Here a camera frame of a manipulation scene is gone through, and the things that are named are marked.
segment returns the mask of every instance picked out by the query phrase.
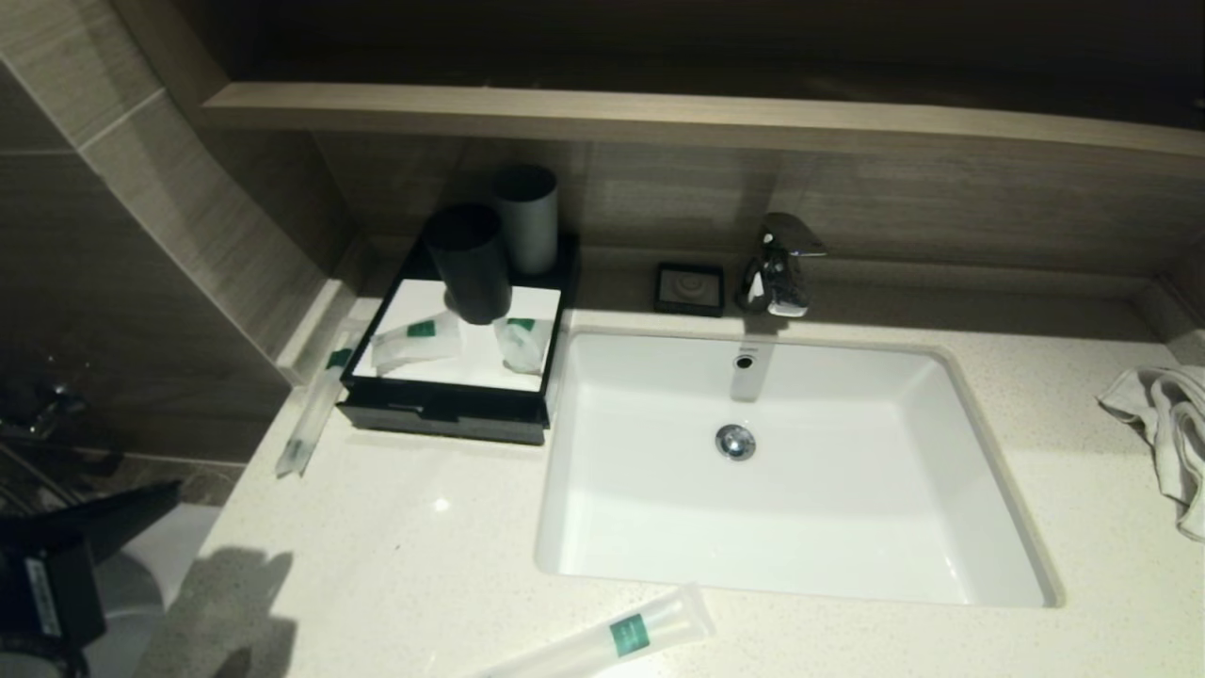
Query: speckled countertop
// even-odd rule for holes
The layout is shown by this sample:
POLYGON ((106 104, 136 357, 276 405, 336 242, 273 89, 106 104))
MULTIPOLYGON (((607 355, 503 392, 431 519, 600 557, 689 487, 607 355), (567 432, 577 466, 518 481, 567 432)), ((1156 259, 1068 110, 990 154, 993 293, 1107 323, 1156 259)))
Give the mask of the speckled countertop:
MULTIPOLYGON (((630 305, 583 293, 594 309, 575 311, 574 328, 742 331, 735 317, 623 309, 643 291, 630 305)), ((1094 400, 1125 369, 1174 362, 1127 303, 834 285, 780 341, 952 356, 1058 607, 704 589, 716 637, 609 678, 1205 676, 1201 547, 1176 532, 1147 447, 1094 400)), ((466 676, 670 589, 536 570, 546 448, 357 431, 336 413, 305 477, 277 481, 300 401, 248 466, 140 676, 466 676)))

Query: soap dish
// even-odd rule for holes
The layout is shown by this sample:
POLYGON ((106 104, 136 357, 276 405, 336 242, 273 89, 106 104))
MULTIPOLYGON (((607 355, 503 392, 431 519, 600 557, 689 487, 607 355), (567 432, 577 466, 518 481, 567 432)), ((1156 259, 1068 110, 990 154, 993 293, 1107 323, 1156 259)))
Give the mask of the soap dish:
POLYGON ((724 269, 687 264, 657 264, 653 309, 719 317, 724 314, 724 269))

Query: black cup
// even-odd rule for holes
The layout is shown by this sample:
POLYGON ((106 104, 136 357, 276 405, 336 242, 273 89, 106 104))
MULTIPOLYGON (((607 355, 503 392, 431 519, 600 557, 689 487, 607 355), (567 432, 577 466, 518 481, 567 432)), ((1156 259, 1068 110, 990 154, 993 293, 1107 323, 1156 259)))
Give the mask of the black cup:
POLYGON ((442 208, 423 226, 423 242, 465 322, 489 324, 511 309, 502 222, 486 205, 442 208))

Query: white sink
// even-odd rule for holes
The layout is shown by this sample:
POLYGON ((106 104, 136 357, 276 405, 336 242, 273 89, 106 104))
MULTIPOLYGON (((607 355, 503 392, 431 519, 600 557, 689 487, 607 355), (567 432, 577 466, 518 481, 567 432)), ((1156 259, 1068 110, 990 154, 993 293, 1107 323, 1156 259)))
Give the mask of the white sink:
POLYGON ((937 356, 583 332, 565 367, 536 548, 546 572, 1053 605, 937 356), (752 367, 735 367, 741 355, 752 367), (757 442, 743 461, 716 446, 731 424, 757 442))

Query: gray cup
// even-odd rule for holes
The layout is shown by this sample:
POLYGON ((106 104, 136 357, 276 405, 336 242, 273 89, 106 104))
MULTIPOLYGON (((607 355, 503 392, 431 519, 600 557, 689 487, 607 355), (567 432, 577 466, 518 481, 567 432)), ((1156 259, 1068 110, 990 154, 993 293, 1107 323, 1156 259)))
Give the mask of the gray cup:
POLYGON ((494 175, 494 207, 511 266, 523 275, 557 263, 557 175, 537 165, 511 165, 494 175))

